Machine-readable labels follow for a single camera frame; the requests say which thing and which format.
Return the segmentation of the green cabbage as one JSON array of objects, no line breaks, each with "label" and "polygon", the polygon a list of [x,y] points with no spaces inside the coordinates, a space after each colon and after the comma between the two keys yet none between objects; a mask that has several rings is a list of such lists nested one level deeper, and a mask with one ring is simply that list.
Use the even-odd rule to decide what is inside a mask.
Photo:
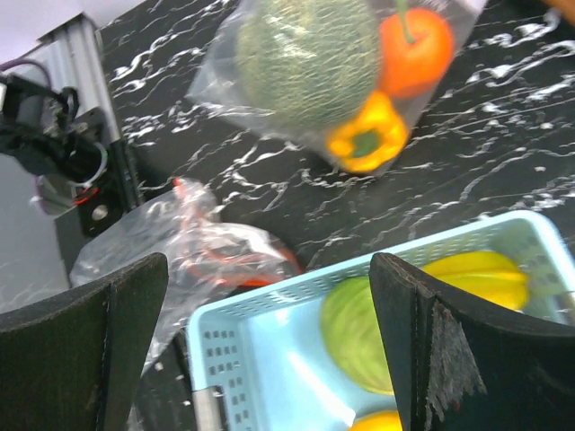
[{"label": "green cabbage", "polygon": [[329,356],[351,381],[372,393],[394,393],[368,277],[345,279],[325,296],[320,328]]}]

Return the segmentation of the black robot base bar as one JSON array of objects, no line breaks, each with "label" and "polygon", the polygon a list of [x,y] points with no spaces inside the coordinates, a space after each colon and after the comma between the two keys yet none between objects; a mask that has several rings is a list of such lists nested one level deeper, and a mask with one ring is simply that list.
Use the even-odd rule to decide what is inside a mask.
[{"label": "black robot base bar", "polygon": [[16,74],[1,75],[1,153],[39,177],[70,184],[85,236],[94,238],[143,203],[127,144],[114,140],[100,108],[80,115],[76,88],[56,92]]}]

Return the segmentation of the netted green melon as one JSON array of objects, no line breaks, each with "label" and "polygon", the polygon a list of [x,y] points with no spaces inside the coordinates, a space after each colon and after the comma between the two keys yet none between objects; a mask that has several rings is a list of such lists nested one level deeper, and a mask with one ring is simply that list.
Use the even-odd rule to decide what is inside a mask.
[{"label": "netted green melon", "polygon": [[367,1],[258,1],[237,33],[247,103],[278,130],[332,128],[375,89],[379,20]]}]

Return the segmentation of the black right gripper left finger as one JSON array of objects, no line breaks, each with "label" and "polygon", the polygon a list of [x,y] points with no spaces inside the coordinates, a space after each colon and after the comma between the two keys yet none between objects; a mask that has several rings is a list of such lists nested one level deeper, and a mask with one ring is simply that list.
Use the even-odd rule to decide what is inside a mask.
[{"label": "black right gripper left finger", "polygon": [[123,430],[168,284],[153,253],[1,316],[3,430]]}]

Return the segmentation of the orange yellow mango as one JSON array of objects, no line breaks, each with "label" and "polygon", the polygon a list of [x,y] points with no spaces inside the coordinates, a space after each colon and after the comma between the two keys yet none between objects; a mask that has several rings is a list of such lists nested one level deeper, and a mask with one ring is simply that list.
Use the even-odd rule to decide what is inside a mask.
[{"label": "orange yellow mango", "polygon": [[399,413],[396,410],[384,410],[357,418],[348,428],[349,431],[403,431]]}]

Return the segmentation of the orange yellow bell pepper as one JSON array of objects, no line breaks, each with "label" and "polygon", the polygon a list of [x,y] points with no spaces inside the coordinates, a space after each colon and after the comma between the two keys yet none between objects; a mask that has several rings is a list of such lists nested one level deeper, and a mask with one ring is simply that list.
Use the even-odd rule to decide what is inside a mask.
[{"label": "orange yellow bell pepper", "polygon": [[408,129],[390,98],[374,91],[356,117],[328,135],[326,147],[344,171],[369,173],[396,157],[407,139]]}]

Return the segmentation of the orange fruit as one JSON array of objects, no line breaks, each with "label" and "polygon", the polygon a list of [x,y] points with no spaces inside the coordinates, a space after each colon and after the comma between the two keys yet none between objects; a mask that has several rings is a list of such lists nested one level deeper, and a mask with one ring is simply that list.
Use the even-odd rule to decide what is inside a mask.
[{"label": "orange fruit", "polygon": [[455,38],[446,19],[425,8],[407,12],[413,43],[403,34],[398,15],[380,25],[383,66],[380,88],[395,99],[410,99],[431,90],[446,72],[455,52]]}]

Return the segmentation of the yellow starfruit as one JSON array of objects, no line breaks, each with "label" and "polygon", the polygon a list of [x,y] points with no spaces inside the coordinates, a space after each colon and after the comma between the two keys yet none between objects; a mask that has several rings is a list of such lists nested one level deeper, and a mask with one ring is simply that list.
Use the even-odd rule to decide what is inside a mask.
[{"label": "yellow starfruit", "polygon": [[420,268],[430,276],[514,311],[529,301],[528,275],[494,251],[471,251],[438,259]]}]

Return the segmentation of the clear orange-zip bag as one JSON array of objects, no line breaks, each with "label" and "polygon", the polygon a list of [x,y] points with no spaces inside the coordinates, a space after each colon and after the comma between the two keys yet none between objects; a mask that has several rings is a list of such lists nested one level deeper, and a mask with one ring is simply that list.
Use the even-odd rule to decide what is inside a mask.
[{"label": "clear orange-zip bag", "polygon": [[187,91],[210,113],[352,174],[407,145],[482,1],[242,1]]},{"label": "clear orange-zip bag", "polygon": [[85,245],[71,270],[81,286],[151,253],[167,258],[169,282],[145,367],[167,348],[201,305],[236,288],[268,286],[300,274],[277,237],[247,224],[225,223],[215,196],[200,182],[177,178]]}]

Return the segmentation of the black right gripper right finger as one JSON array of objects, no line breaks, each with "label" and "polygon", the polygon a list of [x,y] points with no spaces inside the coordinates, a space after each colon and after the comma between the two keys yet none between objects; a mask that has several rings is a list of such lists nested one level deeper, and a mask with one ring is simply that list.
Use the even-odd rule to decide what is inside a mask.
[{"label": "black right gripper right finger", "polygon": [[371,292],[406,430],[571,430],[574,329],[466,293],[390,253]]}]

